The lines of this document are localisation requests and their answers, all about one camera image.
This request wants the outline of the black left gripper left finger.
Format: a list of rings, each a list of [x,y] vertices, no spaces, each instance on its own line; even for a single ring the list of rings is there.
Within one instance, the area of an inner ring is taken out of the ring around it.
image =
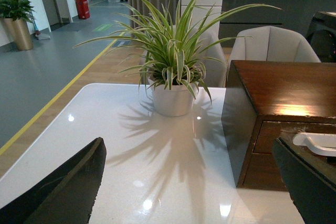
[[[1,208],[1,223],[88,223],[107,150],[98,137]]]

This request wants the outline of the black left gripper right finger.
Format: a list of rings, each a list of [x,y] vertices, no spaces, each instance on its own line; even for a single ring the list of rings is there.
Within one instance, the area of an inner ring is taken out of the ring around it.
[[[335,223],[335,159],[323,160],[282,137],[272,154],[304,223]]]

